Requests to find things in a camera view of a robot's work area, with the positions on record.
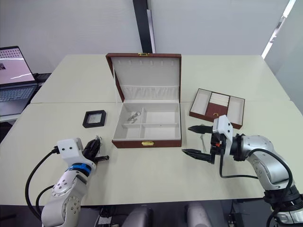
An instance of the black square frame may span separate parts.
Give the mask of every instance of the black square frame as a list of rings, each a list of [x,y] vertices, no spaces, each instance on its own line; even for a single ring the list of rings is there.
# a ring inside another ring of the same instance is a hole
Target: black square frame
[[[98,123],[87,123],[89,115],[91,115],[91,114],[98,114],[98,113],[101,114],[101,120],[100,120],[100,122],[98,122]],[[85,113],[85,117],[84,117],[82,125],[83,125],[84,128],[93,128],[93,127],[104,126],[105,117],[106,117],[106,112],[104,110],[87,111]]]

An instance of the box lid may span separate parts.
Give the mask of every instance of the box lid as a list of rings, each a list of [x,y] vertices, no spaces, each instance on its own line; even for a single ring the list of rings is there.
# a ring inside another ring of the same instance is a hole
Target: box lid
[[[122,102],[178,100],[181,91],[181,54],[108,53],[110,70]]]

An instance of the laptop screen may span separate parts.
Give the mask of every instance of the laptop screen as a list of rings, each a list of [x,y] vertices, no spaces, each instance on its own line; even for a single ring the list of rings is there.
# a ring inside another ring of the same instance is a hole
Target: laptop screen
[[[0,50],[0,85],[34,80],[18,47]]]

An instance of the laptop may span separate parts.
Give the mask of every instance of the laptop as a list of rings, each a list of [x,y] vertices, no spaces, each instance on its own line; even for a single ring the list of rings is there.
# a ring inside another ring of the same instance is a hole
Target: laptop
[[[36,88],[19,47],[0,48],[0,116],[20,114]]]

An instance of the black cable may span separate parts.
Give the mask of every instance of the black cable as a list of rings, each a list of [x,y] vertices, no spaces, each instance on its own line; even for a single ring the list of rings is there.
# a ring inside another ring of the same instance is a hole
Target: black cable
[[[253,179],[258,179],[256,176],[251,176],[251,175],[230,175],[230,176],[223,176],[222,175],[223,157],[224,157],[224,151],[221,149],[220,166],[219,166],[220,177],[222,177],[222,178],[249,177],[249,178],[253,178]]]
[[[261,151],[261,152],[264,152],[264,153],[267,153],[269,154],[270,156],[274,157],[278,162],[281,163],[281,165],[283,165],[283,167],[286,169],[287,173],[288,173],[288,183],[287,183],[287,186],[285,187],[285,189],[283,190],[283,194],[280,198],[280,204],[282,202],[282,199],[286,196],[287,192],[289,191],[290,187],[292,186],[293,184],[293,174],[292,174],[292,171],[290,170],[290,168],[288,167],[288,165],[278,156],[278,155],[275,155],[273,154],[272,152],[268,151],[268,150],[265,150],[265,149],[261,149],[261,148],[256,148],[256,149],[253,149],[251,150],[249,153],[248,153],[248,157],[250,157],[254,152],[256,151]],[[267,219],[267,222],[266,222],[266,227],[270,227],[270,222],[272,220],[272,218],[274,217],[274,215],[276,215],[278,212],[280,211],[280,208],[277,207],[268,217]]]
[[[25,200],[27,202],[27,206],[28,208],[30,209],[30,211],[36,216],[36,218],[38,218],[40,221],[41,221],[41,216],[40,214],[34,209],[32,203],[30,202],[30,199],[29,199],[29,194],[28,194],[28,191],[29,191],[29,184],[30,184],[30,181],[32,180],[33,178],[33,175],[34,173],[36,172],[36,170],[39,168],[39,166],[41,166],[41,164],[48,158],[50,157],[52,154],[59,154],[59,149],[57,146],[54,147],[54,149],[49,152],[36,166],[35,168],[33,169],[33,171],[30,173],[28,179],[27,179],[27,183],[25,185]]]
[[[38,211],[38,213],[42,214],[42,211],[40,210],[40,207],[39,207],[39,201],[40,201],[40,197],[43,195],[44,192],[46,192],[47,190],[53,188],[54,184],[51,185],[51,186],[48,186],[47,188],[44,188],[38,195],[37,199],[36,199],[36,210]]]

